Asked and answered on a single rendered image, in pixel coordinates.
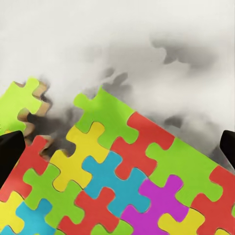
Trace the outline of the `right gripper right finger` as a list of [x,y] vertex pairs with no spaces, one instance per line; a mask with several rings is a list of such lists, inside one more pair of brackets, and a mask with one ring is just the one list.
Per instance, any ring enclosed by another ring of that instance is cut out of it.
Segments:
[[235,132],[224,130],[220,140],[220,149],[235,169]]

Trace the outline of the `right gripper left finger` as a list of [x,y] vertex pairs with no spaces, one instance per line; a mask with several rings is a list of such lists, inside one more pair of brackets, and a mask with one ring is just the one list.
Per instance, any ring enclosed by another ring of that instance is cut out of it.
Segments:
[[25,150],[21,130],[0,136],[0,189]]

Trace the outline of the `jigsaw puzzle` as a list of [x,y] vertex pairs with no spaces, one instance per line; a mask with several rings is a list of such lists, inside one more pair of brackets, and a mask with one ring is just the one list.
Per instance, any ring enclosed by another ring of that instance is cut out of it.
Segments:
[[13,81],[0,98],[0,136],[25,150],[0,189],[0,235],[235,235],[235,174],[99,88],[58,149],[28,136],[43,116],[44,82]]

